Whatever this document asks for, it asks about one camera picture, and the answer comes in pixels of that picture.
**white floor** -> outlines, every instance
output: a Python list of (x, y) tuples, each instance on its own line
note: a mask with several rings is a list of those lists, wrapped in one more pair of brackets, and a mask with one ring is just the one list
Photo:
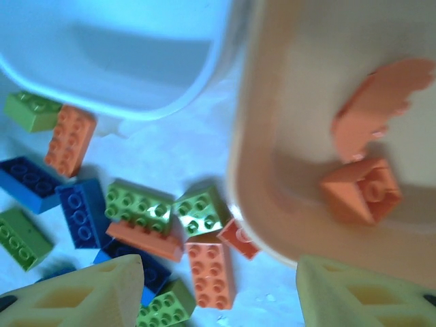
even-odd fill
[[(105, 189), (115, 178), (180, 196), (192, 183), (225, 179), (236, 90), (241, 64), (183, 110), (158, 121), (120, 121), (99, 116), (95, 135), (79, 179), (97, 177)], [(0, 106), (18, 90), (0, 75)], [(51, 131), (28, 134), (0, 112), (0, 160), (28, 155), (41, 163)], [(0, 211), (19, 206), (0, 190)], [(47, 259), (29, 272), (0, 247), (0, 294), (34, 283), (64, 262), (76, 268), (92, 264), (96, 250), (75, 250), (61, 208), (40, 216), (29, 214), (55, 244)], [(230, 311), (197, 308), (189, 326), (304, 326), (295, 286), (295, 270), (266, 253), (247, 261), (232, 252), (238, 295)], [(181, 277), (193, 289), (187, 256), (180, 264), (164, 262), (172, 278)]]

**toy building block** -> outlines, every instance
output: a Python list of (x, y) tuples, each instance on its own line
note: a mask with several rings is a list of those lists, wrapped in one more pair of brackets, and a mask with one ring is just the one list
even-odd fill
[(345, 223), (375, 225), (402, 200), (385, 159), (342, 166), (321, 180), (321, 188), (333, 217)]
[(47, 279), (50, 279), (50, 278), (54, 278), (54, 277), (58, 277), (58, 276), (61, 276), (61, 275), (65, 275), (67, 273), (72, 273), (73, 271), (76, 271), (76, 270), (77, 269), (75, 269), (74, 267), (65, 267), (65, 268), (59, 269), (59, 270), (57, 270), (57, 271), (55, 271), (55, 272), (53, 272), (53, 273), (51, 273), (51, 274), (41, 278), (41, 279), (38, 279), (36, 281), (36, 283), (39, 283), (40, 281), (46, 281)]
[(106, 195), (106, 216), (168, 235), (172, 223), (172, 202), (172, 198), (152, 191), (114, 182), (109, 185)]
[(259, 249), (254, 245), (253, 241), (245, 234), (244, 230), (238, 226), (233, 218), (218, 233), (217, 237), (225, 244), (233, 247), (248, 260), (253, 259), (259, 252)]
[(432, 60), (406, 59), (369, 75), (333, 120), (339, 157), (344, 162), (361, 160), (367, 143), (385, 135), (387, 121), (409, 109), (411, 94), (431, 85), (435, 67)]
[(167, 284), (149, 306), (140, 307), (136, 326), (172, 326), (188, 320), (195, 307), (196, 300), (178, 279)]
[(436, 290), (304, 255), (296, 284), (307, 327), (436, 326)]
[(123, 257), (8, 292), (5, 327), (132, 327), (144, 276), (139, 255)]
[(127, 254), (138, 254), (142, 259), (144, 270), (144, 291), (142, 292), (141, 304), (147, 306), (156, 297), (161, 288), (166, 284), (171, 272), (157, 262), (147, 252), (134, 249), (129, 245), (112, 240), (95, 257), (94, 264), (104, 262)]
[(180, 240), (173, 236), (164, 236), (154, 230), (150, 231), (125, 220), (111, 223), (106, 233), (122, 243), (158, 257), (174, 262), (180, 262), (182, 258), (183, 246)]
[(174, 207), (189, 236), (220, 230), (230, 217), (228, 207), (214, 185), (185, 194)]
[(26, 157), (0, 162), (0, 187), (35, 214), (59, 205), (55, 187), (60, 184)]
[(44, 260), (53, 246), (18, 209), (0, 213), (0, 243), (25, 271)]
[(198, 305), (231, 309), (236, 288), (227, 245), (216, 237), (216, 233), (210, 233), (189, 238), (186, 247)]
[(56, 188), (76, 249), (100, 249), (110, 242), (104, 196), (97, 179)]
[(26, 91), (10, 93), (5, 114), (28, 132), (48, 131), (56, 126), (62, 104)]
[(76, 176), (96, 126), (95, 119), (85, 111), (64, 105), (59, 112), (53, 138), (44, 159), (60, 175)]

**sloped orange brick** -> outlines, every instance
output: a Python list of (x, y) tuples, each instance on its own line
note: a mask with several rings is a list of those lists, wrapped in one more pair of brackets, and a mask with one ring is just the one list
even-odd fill
[(253, 241), (245, 234), (244, 230), (239, 227), (234, 219), (230, 220), (227, 225), (218, 233), (217, 237), (227, 245), (235, 248), (240, 254), (248, 260), (254, 258), (259, 249)]
[(60, 175), (76, 176), (96, 126), (95, 119), (85, 111), (64, 105), (53, 129), (53, 138), (44, 161)]
[(131, 247), (174, 262), (180, 262), (182, 258), (183, 246), (177, 238), (164, 236), (154, 230), (148, 230), (125, 220), (111, 223), (106, 233)]
[(402, 195), (385, 159), (366, 159), (342, 166), (321, 180), (333, 217), (346, 223), (375, 225)]
[(365, 157), (367, 143), (384, 136), (388, 120), (409, 109), (411, 94), (432, 84), (435, 67), (429, 59), (405, 59), (367, 77), (332, 123), (334, 145), (343, 162)]
[(230, 250), (216, 235), (194, 236), (186, 242), (196, 300), (203, 308), (231, 309), (236, 288)]

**dark blue lego brick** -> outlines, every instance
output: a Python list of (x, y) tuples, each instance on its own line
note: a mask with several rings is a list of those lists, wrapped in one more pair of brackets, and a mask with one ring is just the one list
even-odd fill
[(72, 273), (73, 271), (76, 271), (76, 269), (74, 267), (67, 267), (67, 268), (62, 268), (59, 269), (58, 271), (55, 271), (52, 274), (49, 274), (45, 277), (42, 277), (41, 279), (38, 279), (35, 283), (39, 283), (40, 281), (45, 281), (47, 279), (53, 278), (53, 277), (58, 277), (67, 273)]
[(147, 306), (166, 284), (170, 278), (171, 272), (157, 262), (147, 252), (135, 249), (117, 240), (112, 240), (102, 250), (100, 250), (97, 257), (94, 259), (94, 263), (98, 264), (127, 254), (138, 254), (142, 259), (145, 287), (142, 293), (141, 304)]
[(35, 214), (59, 205), (55, 188), (61, 184), (26, 157), (0, 162), (0, 187)]
[(101, 249), (111, 240), (106, 234), (110, 220), (97, 179), (56, 188), (69, 233), (76, 249)]

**orange lego brick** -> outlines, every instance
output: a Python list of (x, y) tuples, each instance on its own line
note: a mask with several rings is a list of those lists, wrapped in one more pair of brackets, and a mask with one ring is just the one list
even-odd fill
[(365, 157), (367, 143), (387, 132), (388, 119), (409, 109), (410, 95), (432, 84), (435, 67), (432, 60), (405, 59), (367, 77), (332, 123), (334, 145), (343, 162)]
[(64, 105), (59, 112), (53, 138), (44, 161), (60, 175), (76, 176), (96, 126), (85, 111)]
[(258, 254), (259, 249), (253, 241), (245, 234), (244, 230), (238, 226), (234, 219), (230, 220), (227, 225), (218, 233), (217, 237), (229, 246), (235, 248), (239, 253), (248, 260)]
[(203, 308), (231, 309), (236, 288), (230, 250), (216, 235), (194, 236), (186, 242), (196, 300)]
[(338, 221), (375, 225), (402, 195), (385, 159), (366, 159), (342, 166), (321, 180), (327, 203)]
[(148, 230), (125, 220), (111, 223), (106, 233), (131, 247), (174, 262), (180, 262), (182, 258), (183, 246), (177, 238), (164, 236), (154, 230)]

